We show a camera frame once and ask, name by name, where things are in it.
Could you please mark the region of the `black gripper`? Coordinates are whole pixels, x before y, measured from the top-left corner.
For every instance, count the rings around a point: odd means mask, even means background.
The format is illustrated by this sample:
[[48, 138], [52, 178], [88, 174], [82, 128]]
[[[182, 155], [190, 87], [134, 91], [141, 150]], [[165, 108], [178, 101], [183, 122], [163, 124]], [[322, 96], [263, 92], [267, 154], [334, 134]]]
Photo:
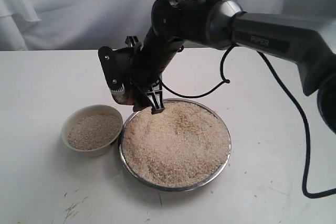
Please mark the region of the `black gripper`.
[[152, 107], [152, 114], [161, 113], [164, 104], [160, 77], [173, 57], [183, 49], [184, 41], [179, 38], [165, 40], [151, 27], [144, 41], [128, 36], [125, 43], [132, 48], [124, 86], [131, 90], [133, 111]]

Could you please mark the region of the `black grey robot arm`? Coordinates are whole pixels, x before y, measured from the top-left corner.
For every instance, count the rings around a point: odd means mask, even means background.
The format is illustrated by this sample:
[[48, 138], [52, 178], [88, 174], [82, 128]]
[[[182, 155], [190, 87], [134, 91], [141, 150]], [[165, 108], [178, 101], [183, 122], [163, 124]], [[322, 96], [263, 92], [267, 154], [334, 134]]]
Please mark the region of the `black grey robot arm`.
[[319, 113], [335, 130], [334, 19], [247, 13], [233, 1], [156, 0], [130, 77], [152, 84], [185, 41], [218, 50], [239, 45], [295, 63], [303, 93], [317, 93]]

